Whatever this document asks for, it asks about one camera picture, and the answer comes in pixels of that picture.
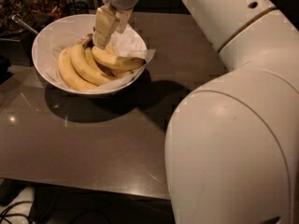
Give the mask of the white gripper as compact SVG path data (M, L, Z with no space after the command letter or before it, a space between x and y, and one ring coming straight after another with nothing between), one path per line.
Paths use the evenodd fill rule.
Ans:
M102 0L105 4L96 10L94 25L94 44L99 49L105 49L112 34L116 31L122 34L133 13L138 0Z

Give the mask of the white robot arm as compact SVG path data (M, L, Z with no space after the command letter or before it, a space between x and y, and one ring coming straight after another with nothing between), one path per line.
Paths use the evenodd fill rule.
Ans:
M169 120L176 224L292 224L299 34L269 0L182 0L226 66Z

